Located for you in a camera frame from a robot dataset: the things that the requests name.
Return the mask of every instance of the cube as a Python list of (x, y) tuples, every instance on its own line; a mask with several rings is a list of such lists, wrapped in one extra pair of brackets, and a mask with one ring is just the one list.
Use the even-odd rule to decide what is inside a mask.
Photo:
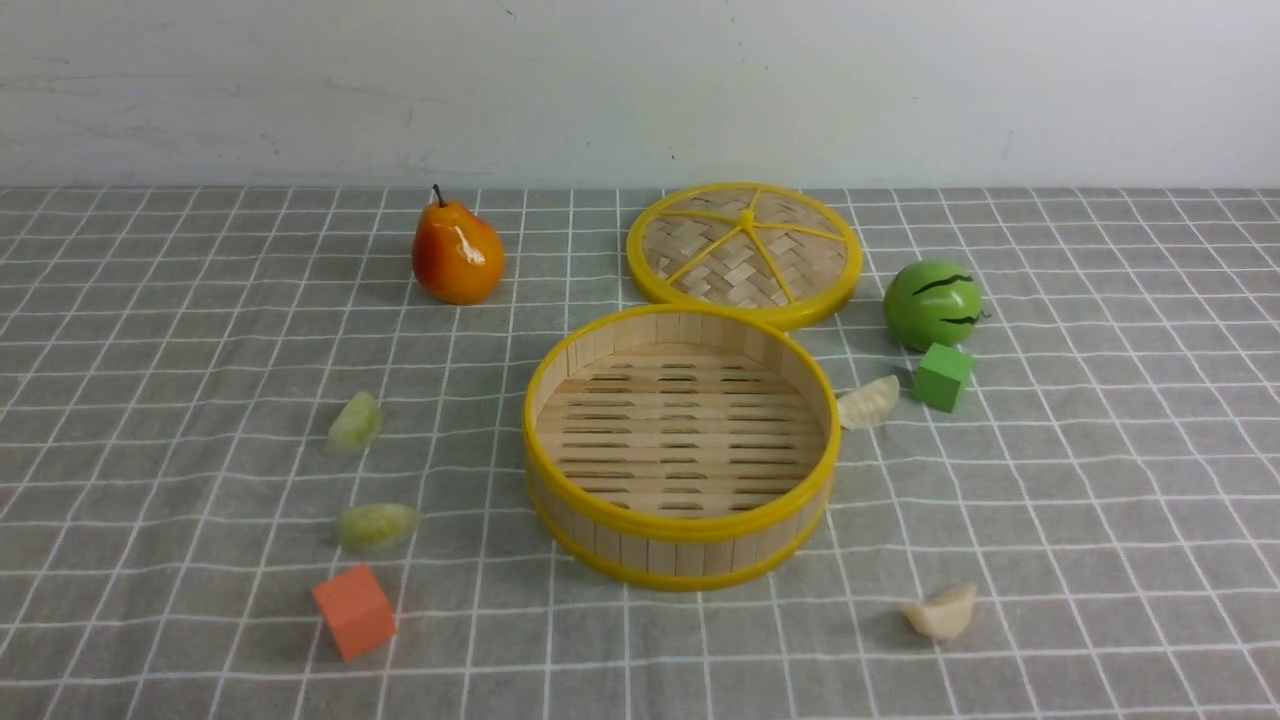
[(311, 589), (343, 661), (374, 650), (396, 635), (396, 618), (374, 571), (361, 562)]
[(929, 407), (952, 413), (960, 404), (973, 364), (972, 355), (945, 345), (931, 345), (915, 370), (911, 396)]

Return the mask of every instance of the woven bamboo lid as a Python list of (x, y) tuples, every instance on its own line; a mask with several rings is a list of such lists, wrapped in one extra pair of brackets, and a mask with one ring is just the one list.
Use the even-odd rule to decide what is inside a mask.
[(863, 250), (852, 228), (813, 197), (722, 183), (645, 210), (627, 236), (627, 264), (652, 302), (710, 302), (790, 331), (844, 306)]

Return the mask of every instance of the green ball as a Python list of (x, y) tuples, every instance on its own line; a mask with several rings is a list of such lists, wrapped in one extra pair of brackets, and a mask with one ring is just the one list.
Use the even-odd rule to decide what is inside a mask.
[(931, 345), (954, 347), (983, 316), (982, 292), (969, 270), (946, 260), (902, 268), (884, 291), (884, 322), (893, 340), (924, 352)]

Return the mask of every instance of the gray tablecloth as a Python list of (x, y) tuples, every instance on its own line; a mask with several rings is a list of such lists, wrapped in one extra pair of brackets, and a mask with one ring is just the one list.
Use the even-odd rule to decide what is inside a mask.
[[(867, 264), (795, 337), (837, 388), (909, 378), (882, 288), (954, 259), (973, 392), (847, 433), (804, 550), (700, 596), (557, 552), (521, 474), (531, 369), (640, 301), (659, 195), (456, 195), (511, 254), (457, 309), (410, 282), (421, 188), (0, 191), (0, 716), (1276, 717), (1280, 192), (814, 191)], [(334, 461), (360, 389), (385, 433)], [(372, 501), (426, 519), (343, 664), (308, 591)], [(960, 639), (904, 626), (963, 582)]]

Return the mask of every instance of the bamboo steamer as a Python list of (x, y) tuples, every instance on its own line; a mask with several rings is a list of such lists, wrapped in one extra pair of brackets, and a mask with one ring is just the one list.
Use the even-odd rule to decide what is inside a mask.
[(524, 406), (541, 520), (584, 564), (666, 591), (785, 561), (827, 505), (831, 386), (781, 332), (727, 309), (643, 306), (550, 351)]
[(863, 250), (849, 223), (813, 197), (719, 183), (645, 210), (627, 234), (627, 265), (652, 302), (710, 304), (791, 331), (849, 301)]

